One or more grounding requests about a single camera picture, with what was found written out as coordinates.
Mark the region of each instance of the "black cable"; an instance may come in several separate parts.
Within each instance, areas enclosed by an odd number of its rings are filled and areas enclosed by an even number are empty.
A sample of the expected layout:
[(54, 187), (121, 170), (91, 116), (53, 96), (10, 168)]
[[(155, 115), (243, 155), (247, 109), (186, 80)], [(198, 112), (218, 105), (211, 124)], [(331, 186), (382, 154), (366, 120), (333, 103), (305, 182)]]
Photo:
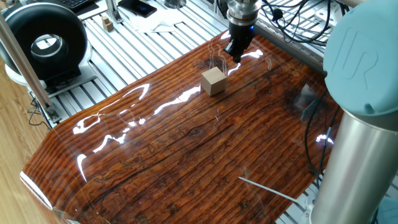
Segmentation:
[(346, 9), (346, 12), (349, 12), (349, 7), (346, 4), (344, 4), (344, 8)]
[(374, 212), (371, 224), (379, 223), (378, 220), (377, 220), (378, 213), (379, 213), (379, 208), (377, 208), (376, 211)]
[[(297, 28), (299, 28), (299, 25), (300, 25), (300, 13), (298, 13), (298, 23), (297, 23), (297, 25), (296, 25), (296, 29), (294, 30), (293, 38), (296, 36)], [(293, 39), (290, 39), (289, 41), (286, 41), (286, 38), (285, 38), (285, 35), (284, 35), (284, 41), (285, 41), (287, 44), (289, 44), (289, 43), (291, 43), (291, 41), (293, 41)]]
[(316, 169), (315, 169), (315, 166), (313, 165), (313, 163), (311, 161), (310, 153), (309, 153), (309, 150), (308, 150), (308, 132), (310, 130), (312, 119), (315, 116), (315, 113), (317, 112), (317, 109), (318, 109), (319, 105), (321, 104), (323, 97), (325, 97), (326, 92), (327, 92), (327, 90), (325, 90), (325, 92), (322, 94), (321, 98), (319, 99), (318, 103), (315, 105), (315, 107), (314, 107), (314, 109), (312, 111), (312, 114), (310, 116), (310, 119), (308, 120), (307, 128), (305, 129), (305, 132), (304, 132), (305, 153), (307, 155), (307, 161), (308, 161), (308, 164), (310, 165), (310, 170), (311, 170), (312, 174), (316, 174)]
[(28, 109), (27, 113), (31, 113), (30, 118), (29, 118), (29, 125), (39, 126), (41, 124), (44, 124), (47, 127), (47, 131), (51, 130), (50, 127), (44, 121), (40, 122), (39, 124), (32, 123), (33, 115), (35, 115), (35, 114), (42, 115), (42, 113), (40, 112), (40, 110), (38, 108), (33, 108), (33, 109), (30, 108), (30, 109)]
[(301, 3), (303, 3), (304, 1), (305, 1), (305, 0), (303, 0), (303, 1), (300, 1), (299, 3), (297, 3), (297, 4), (293, 5), (293, 6), (279, 6), (279, 5), (271, 5), (271, 4), (270, 4), (270, 6), (272, 6), (272, 7), (286, 7), (286, 8), (293, 8), (293, 7), (297, 7), (297, 6), (301, 5)]
[[(311, 44), (315, 44), (315, 45), (325, 46), (325, 45), (326, 45), (326, 42), (319, 41), (319, 40), (317, 40), (317, 39), (318, 39), (319, 37), (321, 37), (321, 36), (326, 32), (327, 29), (329, 29), (329, 20), (330, 20), (330, 13), (331, 13), (331, 0), (328, 0), (328, 15), (327, 15), (327, 20), (326, 20), (325, 26), (324, 26), (323, 30), (322, 30), (321, 32), (319, 32), (315, 37), (307, 38), (307, 37), (303, 37), (303, 36), (301, 36), (301, 35), (297, 35), (297, 36), (299, 36), (301, 39), (303, 39), (303, 40), (299, 40), (299, 39), (295, 39), (294, 36), (291, 37), (291, 36), (288, 35), (288, 33), (286, 33), (286, 31), (285, 31), (285, 28), (286, 28), (287, 26), (289, 26), (289, 25), (292, 23), (292, 21), (297, 17), (297, 15), (300, 13), (300, 10), (304, 7), (304, 5), (305, 5), (305, 3), (307, 3), (307, 1), (308, 1), (308, 0), (303, 0), (303, 1), (300, 2), (300, 8), (297, 10), (297, 12), (296, 12), (295, 15), (293, 16), (293, 18), (288, 22), (288, 24), (287, 24), (287, 25), (284, 25), (283, 27), (278, 23), (278, 21), (276, 21), (276, 24), (277, 24), (277, 25), (275, 25), (275, 24), (273, 23), (273, 21), (268, 17), (267, 12), (264, 10), (264, 8), (262, 8), (262, 11), (263, 11), (264, 15), (267, 17), (267, 19), (269, 20), (269, 22), (270, 22), (274, 27), (278, 28), (278, 29), (283, 33), (283, 35), (285, 35), (286, 37), (288, 37), (290, 40), (292, 40), (292, 41), (294, 41), (294, 42), (298, 42), (298, 43), (311, 43)], [(268, 6), (268, 8), (271, 10), (271, 13), (273, 13), (274, 10), (273, 10), (272, 6), (269, 4), (269, 2), (268, 2), (267, 0), (263, 0), (263, 2), (265, 3), (264, 7), (265, 7), (265, 6)]]
[(323, 161), (325, 160), (325, 153), (326, 153), (326, 148), (328, 147), (328, 140), (329, 140), (330, 133), (331, 133), (331, 127), (333, 127), (333, 125), (335, 124), (335, 119), (337, 117), (337, 114), (338, 114), (339, 110), (340, 110), (340, 107), (337, 107), (337, 110), (336, 110), (336, 112), (333, 115), (333, 119), (330, 122), (328, 131), (326, 132), (326, 138), (325, 138), (325, 143), (323, 145), (321, 161), (319, 163), (318, 171), (317, 171), (317, 174), (316, 174), (316, 177), (317, 177), (316, 186), (317, 186), (318, 189), (319, 189), (319, 175), (320, 175), (322, 167), (323, 167)]
[(45, 113), (44, 113), (42, 107), (39, 105), (39, 102), (36, 100), (36, 97), (34, 97), (31, 93), (30, 93), (30, 96), (32, 97), (32, 101), (30, 102), (30, 104), (31, 104), (32, 106), (34, 106), (35, 109), (37, 109), (37, 110), (41, 113), (41, 115), (44, 117), (45, 121), (47, 122), (46, 127), (47, 127), (48, 129), (52, 129), (51, 124), (50, 124), (50, 121), (49, 121), (49, 120), (47, 119), (47, 117), (45, 116)]
[(223, 17), (224, 17), (224, 19), (226, 19), (226, 12), (223, 12), (222, 10), (221, 10), (221, 6), (220, 6), (220, 0), (215, 0), (216, 1), (216, 4), (217, 4), (217, 7), (218, 7), (218, 10), (220, 11), (220, 13), (223, 15)]
[(344, 7), (344, 4), (341, 2), (337, 2), (337, 4), (340, 5), (340, 9), (341, 9), (341, 15), (345, 15), (346, 14), (346, 8)]
[(328, 131), (327, 120), (328, 120), (328, 93), (326, 93), (326, 103), (325, 103), (325, 133)]

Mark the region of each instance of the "black power cable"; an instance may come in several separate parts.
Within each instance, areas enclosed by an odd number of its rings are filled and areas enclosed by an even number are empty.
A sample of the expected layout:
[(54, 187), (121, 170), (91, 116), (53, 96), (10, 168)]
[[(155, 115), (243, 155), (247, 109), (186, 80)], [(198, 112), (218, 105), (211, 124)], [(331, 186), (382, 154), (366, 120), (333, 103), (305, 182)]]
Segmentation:
[(223, 15), (224, 19), (226, 19), (226, 12), (221, 9), (220, 0), (215, 0), (215, 1), (216, 1), (216, 5), (217, 5), (218, 10)]
[(272, 7), (285, 7), (285, 8), (293, 8), (293, 7), (297, 7), (297, 6), (299, 6), (299, 5), (301, 5), (303, 2), (305, 2), (306, 0), (303, 0), (303, 1), (300, 1), (299, 3), (297, 3), (297, 4), (295, 4), (295, 5), (292, 5), (292, 6), (278, 6), (278, 5), (270, 5), (270, 6), (272, 6)]
[(337, 2), (337, 4), (339, 4), (340, 9), (341, 9), (341, 15), (345, 15), (346, 14), (346, 8), (344, 7), (344, 4), (341, 2)]
[[(320, 31), (315, 37), (312, 37), (312, 38), (303, 37), (303, 36), (301, 36), (301, 35), (297, 35), (295, 32), (294, 32), (294, 35), (293, 35), (293, 36), (290, 36), (290, 35), (288, 35), (288, 33), (286, 33), (286, 31), (285, 31), (285, 29), (286, 29), (289, 25), (291, 25), (291, 23), (293, 22), (293, 20), (299, 15), (299, 13), (300, 13), (300, 11), (302, 10), (302, 8), (304, 7), (305, 3), (307, 3), (308, 1), (309, 1), (309, 0), (303, 0), (303, 1), (301, 1), (301, 2), (299, 2), (298, 4), (295, 5), (295, 6), (300, 6), (299, 9), (298, 9), (297, 12), (294, 14), (293, 18), (292, 18), (286, 25), (284, 25), (284, 26), (281, 26), (281, 25), (278, 23), (278, 21), (275, 22), (275, 23), (276, 23), (276, 25), (275, 25), (275, 24), (273, 23), (273, 21), (269, 19), (268, 15), (267, 15), (267, 12), (264, 10), (264, 8), (262, 8), (262, 11), (263, 11), (264, 15), (267, 17), (267, 19), (270, 21), (270, 23), (271, 23), (274, 27), (278, 28), (278, 29), (283, 33), (283, 35), (286, 36), (286, 37), (288, 37), (291, 41), (298, 42), (298, 43), (311, 43), (311, 44), (315, 44), (315, 45), (322, 45), (322, 46), (325, 46), (325, 45), (326, 45), (326, 42), (319, 41), (319, 40), (317, 40), (317, 39), (318, 39), (319, 37), (321, 37), (321, 36), (326, 32), (327, 29), (329, 29), (329, 20), (330, 20), (330, 13), (331, 13), (331, 12), (330, 12), (330, 11), (331, 11), (331, 0), (328, 0), (328, 15), (327, 15), (327, 19), (326, 19), (325, 26), (324, 26), (323, 30)], [(267, 0), (263, 0), (263, 2), (265, 3), (265, 6), (268, 6), (268, 8), (270, 9), (271, 13), (273, 14), (273, 13), (274, 13), (273, 5), (270, 5), (269, 2), (268, 2)]]
[(318, 171), (317, 171), (317, 174), (316, 174), (316, 177), (317, 177), (317, 188), (318, 189), (319, 189), (319, 175), (320, 175), (322, 167), (323, 167), (323, 161), (325, 160), (325, 153), (326, 153), (326, 148), (328, 147), (328, 141), (329, 141), (329, 137), (330, 137), (330, 133), (331, 133), (331, 127), (333, 127), (333, 125), (335, 124), (335, 119), (336, 119), (337, 114), (338, 114), (339, 111), (340, 111), (340, 107), (337, 108), (335, 114), (333, 115), (333, 119), (331, 120), (330, 126), (328, 128), (328, 131), (326, 132), (326, 138), (325, 138), (325, 143), (323, 145), (321, 161), (319, 163)]
[[(296, 25), (296, 29), (294, 30), (293, 38), (296, 36), (297, 29), (299, 28), (299, 24), (300, 24), (300, 13), (298, 13), (298, 23), (297, 23), (297, 25)], [(290, 43), (291, 41), (293, 41), (293, 39), (290, 39), (289, 41), (286, 41), (285, 34), (284, 34), (284, 41), (285, 41), (286, 43)]]
[(311, 126), (312, 119), (313, 119), (313, 117), (315, 116), (315, 113), (317, 112), (317, 109), (318, 109), (319, 105), (321, 104), (322, 99), (325, 97), (326, 93), (327, 93), (327, 90), (325, 90), (325, 92), (322, 94), (322, 96), (319, 98), (318, 102), (316, 103), (316, 105), (315, 105), (315, 107), (314, 107), (314, 109), (313, 109), (313, 111), (312, 111), (312, 114), (310, 115), (310, 119), (308, 120), (307, 128), (305, 129), (305, 132), (304, 132), (304, 147), (305, 147), (305, 153), (306, 153), (306, 155), (307, 155), (308, 164), (310, 165), (310, 170), (311, 170), (312, 174), (314, 174), (314, 175), (315, 175), (317, 172), (316, 172), (315, 166), (313, 165), (313, 163), (312, 163), (312, 161), (311, 161), (310, 153), (309, 153), (309, 150), (308, 150), (308, 132), (309, 132), (309, 130), (310, 130), (310, 126)]
[[(44, 124), (46, 126), (46, 128), (47, 128), (47, 132), (49, 132), (51, 130), (51, 125), (50, 125), (48, 119), (45, 117), (44, 112), (42, 111), (42, 109), (41, 109), (39, 103), (37, 102), (36, 98), (32, 99), (32, 101), (30, 102), (30, 105), (34, 106), (35, 108), (29, 108), (27, 110), (27, 113), (31, 113), (31, 115), (29, 117), (29, 124), (32, 125), (32, 126), (39, 126), (41, 124)], [(42, 121), (39, 124), (32, 123), (32, 118), (33, 118), (33, 115), (35, 115), (35, 114), (42, 115), (45, 118), (46, 122)]]
[(345, 4), (344, 8), (346, 9), (347, 12), (349, 12), (349, 7)]
[(379, 208), (377, 208), (376, 211), (374, 212), (374, 215), (373, 215), (371, 224), (378, 223), (378, 221), (377, 221), (377, 215), (378, 215), (378, 213), (379, 213)]

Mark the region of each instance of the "glossy wooden surface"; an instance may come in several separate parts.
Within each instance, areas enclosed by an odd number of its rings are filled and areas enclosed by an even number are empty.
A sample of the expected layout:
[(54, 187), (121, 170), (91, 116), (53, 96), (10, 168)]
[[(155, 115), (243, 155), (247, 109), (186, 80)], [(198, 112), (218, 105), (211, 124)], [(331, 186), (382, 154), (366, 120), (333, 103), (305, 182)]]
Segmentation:
[[(290, 202), (238, 177), (292, 197), (307, 188), (303, 135), (324, 82), (263, 38), (238, 66), (227, 43), (215, 37), (50, 132), (23, 170), (49, 206), (80, 223), (274, 222)], [(214, 66), (227, 85), (209, 97), (200, 77)], [(316, 163), (325, 105), (308, 138)]]

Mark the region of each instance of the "small wooden block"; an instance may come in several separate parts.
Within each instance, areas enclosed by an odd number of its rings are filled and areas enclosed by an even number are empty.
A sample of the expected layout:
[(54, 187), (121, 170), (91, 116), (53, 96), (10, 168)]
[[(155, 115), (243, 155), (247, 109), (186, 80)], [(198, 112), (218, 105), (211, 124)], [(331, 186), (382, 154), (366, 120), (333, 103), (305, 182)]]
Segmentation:
[(110, 21), (108, 24), (102, 24), (104, 27), (104, 30), (111, 32), (113, 30), (113, 23)]
[(102, 24), (103, 24), (103, 25), (109, 24), (109, 23), (110, 23), (109, 18), (108, 18), (107, 16), (103, 16), (103, 17), (101, 17), (101, 18), (102, 18)]
[(225, 90), (226, 76), (218, 69), (218, 67), (214, 67), (201, 74), (200, 85), (207, 94), (213, 96)]

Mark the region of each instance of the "ur logo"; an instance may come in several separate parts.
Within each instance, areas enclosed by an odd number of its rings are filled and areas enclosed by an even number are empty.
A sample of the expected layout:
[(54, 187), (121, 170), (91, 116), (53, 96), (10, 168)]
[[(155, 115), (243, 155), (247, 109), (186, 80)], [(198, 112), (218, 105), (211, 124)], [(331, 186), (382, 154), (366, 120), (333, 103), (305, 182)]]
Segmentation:
[(368, 89), (366, 80), (370, 74), (368, 71), (376, 65), (377, 50), (380, 50), (381, 47), (381, 44), (368, 36), (352, 28), (348, 29), (341, 42), (340, 49), (338, 49), (333, 73), (340, 74), (347, 80), (354, 77), (360, 78)]

